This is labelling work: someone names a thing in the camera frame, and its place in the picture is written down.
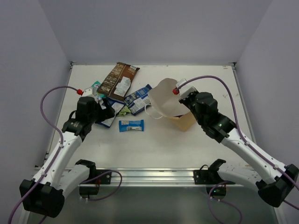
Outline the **teal snack packet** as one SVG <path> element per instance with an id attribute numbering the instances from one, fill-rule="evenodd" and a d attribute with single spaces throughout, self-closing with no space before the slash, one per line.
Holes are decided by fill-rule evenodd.
<path id="1" fill-rule="evenodd" d="M 101 93 L 98 93 L 98 88 L 100 87 L 101 83 L 99 81 L 96 81 L 93 83 L 92 85 L 92 89 L 93 89 L 93 95 L 97 98 L 97 99 L 100 99 L 100 98 L 104 98 L 105 95 L 104 94 L 101 94 Z"/>

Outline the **dark blue snack packet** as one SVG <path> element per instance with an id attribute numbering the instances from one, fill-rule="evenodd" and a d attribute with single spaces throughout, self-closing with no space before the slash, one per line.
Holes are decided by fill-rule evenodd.
<path id="1" fill-rule="evenodd" d="M 104 126 L 106 128 L 110 128 L 116 116 L 124 108 L 125 104 L 124 102 L 120 102 L 108 97 L 102 98 L 100 100 L 100 104 L 101 108 L 105 112 L 105 115 L 107 115 L 107 118 L 104 118 L 103 121 L 98 120 L 96 124 Z"/>

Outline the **green snack packet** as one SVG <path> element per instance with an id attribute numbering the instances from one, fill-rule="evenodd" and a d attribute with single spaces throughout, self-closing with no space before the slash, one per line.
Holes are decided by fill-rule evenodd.
<path id="1" fill-rule="evenodd" d="M 121 110 L 120 110 L 120 112 L 118 113 L 118 117 L 122 117 L 122 116 L 126 116 L 126 115 L 128 115 L 128 114 L 130 114 L 131 113 L 131 110 L 127 107 L 127 106 L 124 106 Z"/>

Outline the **brown paper bag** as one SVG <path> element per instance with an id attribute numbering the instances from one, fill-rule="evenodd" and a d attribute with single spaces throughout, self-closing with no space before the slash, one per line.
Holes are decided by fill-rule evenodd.
<path id="1" fill-rule="evenodd" d="M 172 92 L 177 83 L 175 79 L 165 78 L 148 92 L 148 97 L 151 106 L 162 118 L 185 132 L 196 123 L 196 120 L 192 113 L 179 103 L 180 96 Z"/>

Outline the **black snack bag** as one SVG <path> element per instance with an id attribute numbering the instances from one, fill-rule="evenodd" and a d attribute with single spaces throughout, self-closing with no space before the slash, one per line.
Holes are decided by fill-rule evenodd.
<path id="1" fill-rule="evenodd" d="M 139 67 L 118 62 L 101 83 L 97 92 L 118 101 L 124 101 Z"/>

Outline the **blue kettle chips bag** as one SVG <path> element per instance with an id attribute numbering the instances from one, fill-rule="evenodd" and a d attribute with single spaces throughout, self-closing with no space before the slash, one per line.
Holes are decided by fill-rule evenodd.
<path id="1" fill-rule="evenodd" d="M 144 111 L 145 106 L 150 105 L 150 99 L 148 96 L 149 91 L 152 87 L 147 84 L 145 87 L 140 88 L 139 90 L 127 95 L 124 98 L 124 103 L 131 111 L 132 115 L 137 115 Z"/>

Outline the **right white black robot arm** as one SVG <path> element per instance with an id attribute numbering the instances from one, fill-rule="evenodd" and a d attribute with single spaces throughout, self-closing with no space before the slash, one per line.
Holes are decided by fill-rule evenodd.
<path id="1" fill-rule="evenodd" d="M 180 93 L 179 102 L 190 110 L 208 137 L 231 149 L 253 168 L 253 171 L 235 168 L 217 159 L 208 171 L 211 182 L 229 181 L 253 189 L 275 208 L 285 202 L 297 185 L 299 169 L 295 165 L 285 165 L 274 159 L 245 137 L 236 121 L 219 112 L 218 102 L 211 93 L 187 91 Z"/>

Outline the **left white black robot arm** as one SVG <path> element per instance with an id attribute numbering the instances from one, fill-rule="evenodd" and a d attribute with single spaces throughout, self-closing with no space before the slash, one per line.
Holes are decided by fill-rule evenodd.
<path id="1" fill-rule="evenodd" d="M 23 180 L 20 184 L 25 210 L 57 217 L 67 196 L 79 184 L 96 180 L 96 165 L 92 161 L 81 159 L 67 174 L 64 171 L 74 152 L 90 133 L 92 125 L 113 118 L 114 114 L 107 98 L 100 102 L 91 96 L 79 98 L 77 109 L 64 123 L 60 140 L 48 160 L 31 180 Z"/>

